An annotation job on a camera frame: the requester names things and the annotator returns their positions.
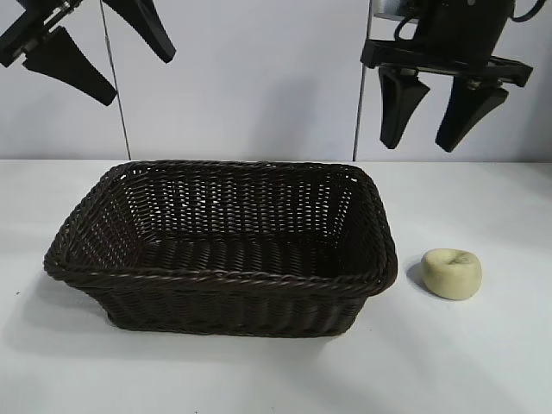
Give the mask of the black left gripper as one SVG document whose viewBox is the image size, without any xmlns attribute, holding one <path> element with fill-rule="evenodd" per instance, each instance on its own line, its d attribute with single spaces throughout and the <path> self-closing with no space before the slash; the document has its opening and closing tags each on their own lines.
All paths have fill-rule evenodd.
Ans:
<svg viewBox="0 0 552 414">
<path fill-rule="evenodd" d="M 54 78 L 110 105 L 114 86 L 85 57 L 64 27 L 55 27 L 80 1 L 18 1 L 24 12 L 1 35 L 1 64 L 12 65 L 26 54 L 22 65 Z M 176 49 L 151 0 L 105 0 L 163 61 L 171 62 Z"/>
</svg>

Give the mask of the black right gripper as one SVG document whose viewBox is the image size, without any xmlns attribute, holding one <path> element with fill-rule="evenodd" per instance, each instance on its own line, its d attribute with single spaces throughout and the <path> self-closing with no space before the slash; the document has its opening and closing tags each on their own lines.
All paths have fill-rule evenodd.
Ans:
<svg viewBox="0 0 552 414">
<path fill-rule="evenodd" d="M 390 40 L 367 38 L 361 63 L 379 67 L 380 140 L 399 144 L 406 125 L 430 88 L 418 72 L 455 76 L 436 145 L 451 153 L 465 135 L 508 98 L 498 83 L 524 87 L 532 67 L 493 54 L 513 1 L 408 1 Z M 472 79 L 491 83 L 476 86 Z"/>
</svg>

